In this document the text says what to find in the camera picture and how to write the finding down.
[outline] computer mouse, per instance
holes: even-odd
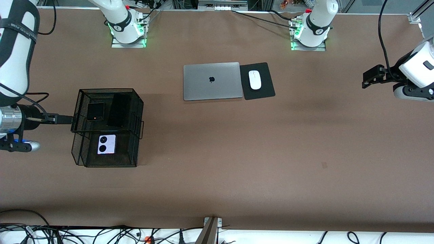
[[[259,75],[259,71],[257,70],[249,71],[249,81],[250,81],[250,87],[253,90],[258,90],[259,88],[261,88],[261,76]]]

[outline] wire basket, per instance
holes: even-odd
[[[128,102],[124,99],[119,106],[119,100],[114,99],[119,95],[127,98]],[[89,104],[96,103],[104,104],[103,116],[89,120]],[[136,167],[144,126],[141,119],[143,105],[134,89],[80,90],[71,126],[71,132],[75,134],[71,153],[76,164],[85,167]],[[112,138],[112,152],[101,151],[102,137]]]

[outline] laptop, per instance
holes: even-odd
[[[184,65],[184,101],[242,97],[238,62]]]

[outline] basket handle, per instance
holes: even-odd
[[[143,128],[145,127],[145,122],[142,120],[141,121],[141,134],[140,134],[140,140],[142,140],[143,139]]]

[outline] mouse pad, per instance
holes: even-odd
[[[257,70],[261,76],[261,88],[253,90],[250,87],[249,71]],[[275,96],[273,82],[267,63],[254,63],[240,66],[241,84],[243,85],[244,99],[252,100]]]

